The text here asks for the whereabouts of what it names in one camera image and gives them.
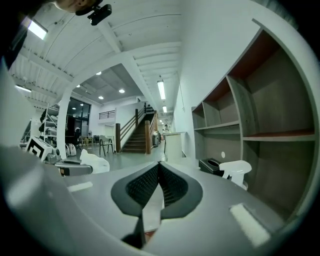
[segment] ceiling light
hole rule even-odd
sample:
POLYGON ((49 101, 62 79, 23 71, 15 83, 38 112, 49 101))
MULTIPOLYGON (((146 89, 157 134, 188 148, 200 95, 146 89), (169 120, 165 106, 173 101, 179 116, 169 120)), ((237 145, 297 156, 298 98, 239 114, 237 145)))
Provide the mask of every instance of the ceiling light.
POLYGON ((20 89, 20 90, 23 90, 23 91, 26 91, 26 92, 28 92, 28 93, 31 93, 31 90, 30 90, 30 89, 21 87, 21 86, 19 86, 19 85, 16 85, 15 87, 18 88, 18 89, 20 89))
POLYGON ((45 38, 48 30, 46 30, 40 23, 36 21, 31 21, 28 30, 34 33, 37 37, 41 38, 42 40, 45 38))
POLYGON ((158 81, 158 88, 159 88, 161 100, 165 100, 166 99, 166 94, 165 94, 164 81, 158 81))

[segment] stair railing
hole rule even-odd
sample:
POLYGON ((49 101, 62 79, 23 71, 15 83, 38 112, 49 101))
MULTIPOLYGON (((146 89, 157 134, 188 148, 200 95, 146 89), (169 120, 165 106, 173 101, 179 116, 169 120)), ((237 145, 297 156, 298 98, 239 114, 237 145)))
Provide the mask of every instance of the stair railing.
POLYGON ((142 108, 140 111, 135 109, 135 115, 121 128, 120 123, 115 124, 115 150, 117 153, 121 150, 121 141, 127 135, 127 133, 134 126, 137 128, 139 124, 139 118, 145 113, 145 109, 142 108))
POLYGON ((144 131, 145 131, 145 152, 151 154, 152 138, 154 130, 158 131, 158 115, 157 111, 154 111, 153 118, 150 121, 145 121, 144 131))

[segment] person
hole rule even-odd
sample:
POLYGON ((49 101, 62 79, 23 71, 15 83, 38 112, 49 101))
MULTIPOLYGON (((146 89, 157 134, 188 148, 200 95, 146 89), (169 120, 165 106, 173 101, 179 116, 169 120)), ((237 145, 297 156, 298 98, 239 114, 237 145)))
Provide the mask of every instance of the person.
POLYGON ((3 36, 1 56, 4 56, 7 68, 10 69, 12 63, 18 56, 24 41, 27 37, 28 27, 31 19, 43 4, 54 4, 58 9, 75 13, 93 6, 98 0, 18 0, 6 1, 3 10, 10 10, 11 20, 9 21, 8 33, 3 36))

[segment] bookcase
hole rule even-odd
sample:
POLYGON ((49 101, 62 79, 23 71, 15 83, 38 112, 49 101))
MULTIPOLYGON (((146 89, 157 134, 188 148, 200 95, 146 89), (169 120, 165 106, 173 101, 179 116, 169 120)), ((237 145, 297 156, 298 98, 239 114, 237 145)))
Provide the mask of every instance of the bookcase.
POLYGON ((248 192, 287 220, 302 199, 317 155, 314 113, 300 73, 260 29, 212 87, 192 108, 196 158, 249 162, 248 192))

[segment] railing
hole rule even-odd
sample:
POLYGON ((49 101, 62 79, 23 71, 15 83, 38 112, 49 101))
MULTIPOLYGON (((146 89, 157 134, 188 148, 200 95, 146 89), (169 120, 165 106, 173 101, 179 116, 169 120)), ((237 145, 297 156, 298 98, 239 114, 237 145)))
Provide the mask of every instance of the railing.
POLYGON ((116 116, 116 111, 112 110, 112 111, 108 111, 108 112, 102 112, 99 113, 99 119, 107 119, 107 118, 114 118, 116 116))
POLYGON ((147 154, 151 154, 152 147, 152 138, 154 134, 154 130, 158 131, 158 115, 157 111, 154 111, 153 118, 150 121, 145 121, 144 123, 144 131, 145 131, 145 152, 147 154))
POLYGON ((145 109, 142 108, 140 111, 135 109, 135 115, 122 127, 120 128, 120 123, 115 124, 115 150, 117 153, 121 150, 121 141, 127 135, 127 133, 131 130, 131 128, 135 125, 138 127, 139 118, 145 113, 145 109))

